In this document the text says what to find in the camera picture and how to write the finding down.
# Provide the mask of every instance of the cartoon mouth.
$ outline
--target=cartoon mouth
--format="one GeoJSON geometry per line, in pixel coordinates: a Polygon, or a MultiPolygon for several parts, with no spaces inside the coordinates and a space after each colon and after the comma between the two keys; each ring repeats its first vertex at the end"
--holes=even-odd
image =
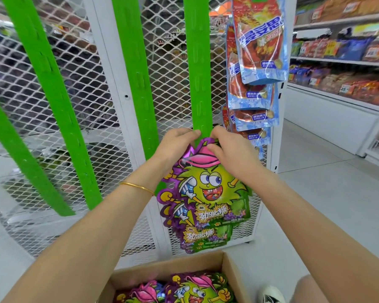
{"type": "Polygon", "coordinates": [[[202,303],[202,301],[204,300],[204,298],[200,298],[198,296],[193,296],[193,295],[190,295],[189,296],[189,303],[202,303]]]}
{"type": "Polygon", "coordinates": [[[202,189],[205,199],[208,201],[215,201],[219,199],[223,192],[223,187],[219,186],[214,189],[202,189]]]}

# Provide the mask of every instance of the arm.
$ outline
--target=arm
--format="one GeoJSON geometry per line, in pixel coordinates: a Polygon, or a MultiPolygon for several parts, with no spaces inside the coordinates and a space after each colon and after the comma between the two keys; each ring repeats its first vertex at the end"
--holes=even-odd
{"type": "MultiPolygon", "coordinates": [[[[168,131],[151,159],[125,179],[152,191],[200,131],[168,131]]],[[[118,186],[45,249],[2,303],[95,302],[152,194],[118,186]]]]}
{"type": "Polygon", "coordinates": [[[208,148],[261,197],[329,302],[379,302],[376,256],[264,168],[247,139],[222,127],[211,136],[221,148],[208,148]]]}

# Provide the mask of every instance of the leg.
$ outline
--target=leg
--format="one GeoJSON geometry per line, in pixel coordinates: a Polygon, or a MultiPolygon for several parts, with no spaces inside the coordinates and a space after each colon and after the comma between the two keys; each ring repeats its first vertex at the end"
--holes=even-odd
{"type": "Polygon", "coordinates": [[[328,300],[311,275],[302,277],[296,284],[290,303],[328,303],[328,300]]]}

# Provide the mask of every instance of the cartoon eye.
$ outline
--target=cartoon eye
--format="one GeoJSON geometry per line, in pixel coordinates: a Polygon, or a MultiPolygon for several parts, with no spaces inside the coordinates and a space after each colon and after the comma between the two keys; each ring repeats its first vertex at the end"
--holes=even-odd
{"type": "Polygon", "coordinates": [[[212,172],[209,176],[209,182],[212,186],[220,186],[222,183],[221,175],[217,172],[212,172]]]}
{"type": "Polygon", "coordinates": [[[209,184],[209,172],[204,171],[201,173],[200,180],[202,184],[209,184]]]}

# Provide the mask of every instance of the left hand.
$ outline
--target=left hand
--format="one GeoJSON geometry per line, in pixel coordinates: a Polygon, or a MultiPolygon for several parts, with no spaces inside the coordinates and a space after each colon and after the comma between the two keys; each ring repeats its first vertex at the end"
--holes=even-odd
{"type": "Polygon", "coordinates": [[[166,174],[172,166],[183,156],[188,145],[201,135],[200,130],[190,128],[174,128],[163,137],[152,159],[163,163],[166,174]]]}

